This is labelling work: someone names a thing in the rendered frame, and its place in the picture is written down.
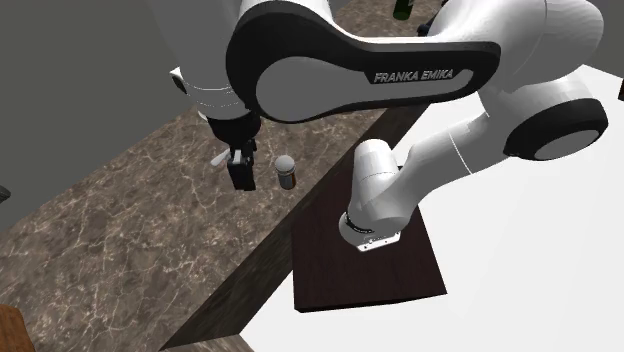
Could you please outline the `brown bottle with grey cap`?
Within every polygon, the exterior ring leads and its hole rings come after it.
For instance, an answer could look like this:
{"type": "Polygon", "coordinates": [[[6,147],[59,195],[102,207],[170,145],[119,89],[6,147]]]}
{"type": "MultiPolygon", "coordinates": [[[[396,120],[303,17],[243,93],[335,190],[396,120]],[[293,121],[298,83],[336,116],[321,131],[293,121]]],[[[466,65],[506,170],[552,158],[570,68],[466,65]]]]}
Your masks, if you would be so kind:
{"type": "Polygon", "coordinates": [[[296,186],[295,161],[289,155],[281,155],[275,160],[275,170],[278,175],[280,186],[285,190],[291,190],[296,186]]]}

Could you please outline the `dark brown robot stand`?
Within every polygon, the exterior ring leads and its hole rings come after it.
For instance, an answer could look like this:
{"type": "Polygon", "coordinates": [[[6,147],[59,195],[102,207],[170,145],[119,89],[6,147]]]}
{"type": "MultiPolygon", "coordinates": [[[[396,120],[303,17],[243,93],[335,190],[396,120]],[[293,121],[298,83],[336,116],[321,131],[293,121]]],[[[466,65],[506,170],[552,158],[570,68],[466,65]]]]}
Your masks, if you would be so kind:
{"type": "Polygon", "coordinates": [[[394,304],[445,295],[420,211],[394,244],[361,252],[338,231],[351,191],[345,165],[323,177],[320,192],[291,227],[294,306],[299,312],[394,304]]]}

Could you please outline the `dark green bottle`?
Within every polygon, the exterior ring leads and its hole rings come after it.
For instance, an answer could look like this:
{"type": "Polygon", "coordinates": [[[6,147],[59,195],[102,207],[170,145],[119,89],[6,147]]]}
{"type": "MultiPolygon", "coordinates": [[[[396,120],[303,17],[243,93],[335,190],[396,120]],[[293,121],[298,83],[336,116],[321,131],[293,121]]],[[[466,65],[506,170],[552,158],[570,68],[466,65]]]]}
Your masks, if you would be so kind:
{"type": "Polygon", "coordinates": [[[396,0],[393,8],[393,18],[406,21],[410,18],[415,0],[396,0]]]}

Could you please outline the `brown wooden furniture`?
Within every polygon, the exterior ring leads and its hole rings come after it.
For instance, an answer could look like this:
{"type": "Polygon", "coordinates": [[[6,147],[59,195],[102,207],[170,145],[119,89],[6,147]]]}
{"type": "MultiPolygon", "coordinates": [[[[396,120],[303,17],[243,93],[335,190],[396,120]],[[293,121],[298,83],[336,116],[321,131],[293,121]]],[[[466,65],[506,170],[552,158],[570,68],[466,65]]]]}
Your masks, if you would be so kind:
{"type": "Polygon", "coordinates": [[[0,352],[36,352],[20,310],[0,304],[0,352]]]}

